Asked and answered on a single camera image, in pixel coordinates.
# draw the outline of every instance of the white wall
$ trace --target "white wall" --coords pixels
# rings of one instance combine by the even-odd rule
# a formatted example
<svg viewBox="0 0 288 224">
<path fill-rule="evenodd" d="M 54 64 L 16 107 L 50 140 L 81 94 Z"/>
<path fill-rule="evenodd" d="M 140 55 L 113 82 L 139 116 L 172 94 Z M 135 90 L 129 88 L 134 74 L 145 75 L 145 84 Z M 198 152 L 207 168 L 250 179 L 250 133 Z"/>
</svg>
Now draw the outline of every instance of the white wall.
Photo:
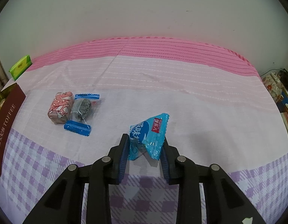
<svg viewBox="0 0 288 224">
<path fill-rule="evenodd" d="M 150 35 L 235 50 L 259 73 L 288 69 L 288 15 L 278 0 L 10 0 L 0 14 L 0 59 L 8 71 L 26 54 Z"/>
</svg>

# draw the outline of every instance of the blue candy wrapper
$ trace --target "blue candy wrapper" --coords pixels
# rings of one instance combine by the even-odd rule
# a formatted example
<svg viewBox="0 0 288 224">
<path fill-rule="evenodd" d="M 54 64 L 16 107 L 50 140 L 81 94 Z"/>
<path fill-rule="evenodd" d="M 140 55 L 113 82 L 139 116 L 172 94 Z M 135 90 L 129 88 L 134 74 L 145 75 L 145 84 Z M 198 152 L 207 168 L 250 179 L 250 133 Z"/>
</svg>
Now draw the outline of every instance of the blue candy wrapper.
<svg viewBox="0 0 288 224">
<path fill-rule="evenodd" d="M 146 151 L 151 158 L 159 160 L 165 140 L 169 115 L 162 113 L 130 127 L 129 160 L 135 160 Z"/>
</svg>

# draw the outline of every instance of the red label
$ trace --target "red label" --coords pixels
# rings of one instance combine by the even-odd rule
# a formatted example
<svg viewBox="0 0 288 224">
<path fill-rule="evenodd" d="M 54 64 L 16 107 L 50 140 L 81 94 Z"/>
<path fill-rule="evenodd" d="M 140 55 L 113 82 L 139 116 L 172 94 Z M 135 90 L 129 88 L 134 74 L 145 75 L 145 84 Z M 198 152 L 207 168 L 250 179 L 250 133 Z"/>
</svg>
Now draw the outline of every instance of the red label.
<svg viewBox="0 0 288 224">
<path fill-rule="evenodd" d="M 161 124 L 162 124 L 162 119 L 154 118 L 151 131 L 153 131 L 155 133 L 159 133 L 160 128 L 161 128 Z"/>
</svg>

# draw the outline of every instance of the wrapped candy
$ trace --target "wrapped candy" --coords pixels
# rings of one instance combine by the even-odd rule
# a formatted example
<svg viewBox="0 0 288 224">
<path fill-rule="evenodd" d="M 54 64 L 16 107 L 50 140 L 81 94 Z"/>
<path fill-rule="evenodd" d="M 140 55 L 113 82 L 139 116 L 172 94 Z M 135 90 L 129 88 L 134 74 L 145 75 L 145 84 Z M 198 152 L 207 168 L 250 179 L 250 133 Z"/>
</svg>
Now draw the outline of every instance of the wrapped candy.
<svg viewBox="0 0 288 224">
<path fill-rule="evenodd" d="M 64 129 L 80 135 L 89 136 L 94 112 L 100 103 L 101 100 L 99 94 L 76 94 L 70 113 L 70 120 L 64 125 Z"/>
<path fill-rule="evenodd" d="M 73 102 L 72 92 L 57 93 L 47 113 L 48 117 L 54 123 L 65 124 L 69 119 Z"/>
<path fill-rule="evenodd" d="M 169 115 L 162 113 L 130 127 L 130 152 L 128 159 L 135 160 L 145 151 L 159 160 L 165 140 Z"/>
</svg>

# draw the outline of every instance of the pink patterned candy box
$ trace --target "pink patterned candy box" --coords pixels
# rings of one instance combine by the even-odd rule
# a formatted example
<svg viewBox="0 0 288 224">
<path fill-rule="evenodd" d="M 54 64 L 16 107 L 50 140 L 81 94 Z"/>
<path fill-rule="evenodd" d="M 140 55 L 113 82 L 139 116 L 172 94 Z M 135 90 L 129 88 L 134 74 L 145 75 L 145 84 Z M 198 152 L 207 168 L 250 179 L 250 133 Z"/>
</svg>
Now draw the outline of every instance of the pink patterned candy box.
<svg viewBox="0 0 288 224">
<path fill-rule="evenodd" d="M 73 102 L 72 92 L 57 93 L 47 115 L 54 123 L 65 124 L 69 119 Z"/>
</svg>

